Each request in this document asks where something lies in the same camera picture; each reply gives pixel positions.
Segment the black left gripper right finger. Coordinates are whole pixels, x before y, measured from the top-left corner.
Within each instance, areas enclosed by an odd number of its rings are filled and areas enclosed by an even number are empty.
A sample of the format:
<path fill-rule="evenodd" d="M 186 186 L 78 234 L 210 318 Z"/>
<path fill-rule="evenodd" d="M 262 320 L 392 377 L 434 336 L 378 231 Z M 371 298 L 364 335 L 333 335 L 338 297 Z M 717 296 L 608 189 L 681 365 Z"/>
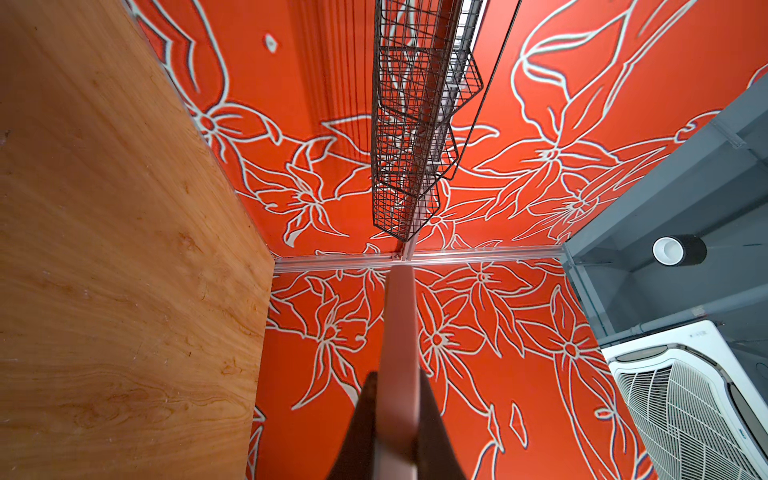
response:
<path fill-rule="evenodd" d="M 419 371 L 419 424 L 415 455 L 418 480 L 465 480 L 442 421 L 428 376 Z"/>

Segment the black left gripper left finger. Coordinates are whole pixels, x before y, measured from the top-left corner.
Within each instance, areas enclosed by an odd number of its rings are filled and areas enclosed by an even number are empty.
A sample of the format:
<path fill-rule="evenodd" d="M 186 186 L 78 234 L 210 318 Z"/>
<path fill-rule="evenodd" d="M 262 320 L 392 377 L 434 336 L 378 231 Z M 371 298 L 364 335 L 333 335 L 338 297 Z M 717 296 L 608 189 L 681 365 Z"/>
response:
<path fill-rule="evenodd" d="M 363 385 L 348 429 L 327 475 L 328 480 L 370 480 L 374 469 L 378 373 L 370 372 Z"/>

